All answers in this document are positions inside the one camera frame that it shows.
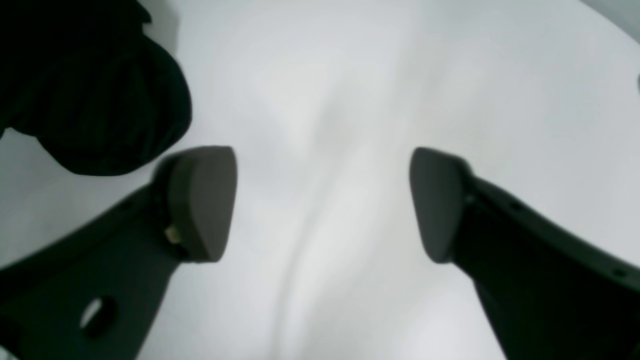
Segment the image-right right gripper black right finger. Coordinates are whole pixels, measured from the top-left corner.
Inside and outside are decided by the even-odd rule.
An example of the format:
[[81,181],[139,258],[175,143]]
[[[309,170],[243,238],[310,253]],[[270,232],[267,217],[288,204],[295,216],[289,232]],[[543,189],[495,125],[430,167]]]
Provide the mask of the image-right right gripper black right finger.
[[435,264],[474,285],[508,360],[637,360],[639,268],[563,230],[462,158],[416,148],[409,182]]

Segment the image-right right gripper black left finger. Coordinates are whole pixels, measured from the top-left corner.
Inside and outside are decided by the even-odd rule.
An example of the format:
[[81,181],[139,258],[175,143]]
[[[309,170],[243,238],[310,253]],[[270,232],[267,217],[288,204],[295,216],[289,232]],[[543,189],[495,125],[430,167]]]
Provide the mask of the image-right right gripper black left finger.
[[2,269],[2,350],[18,360],[134,360],[174,271],[222,259],[237,184],[230,146],[173,153],[147,185]]

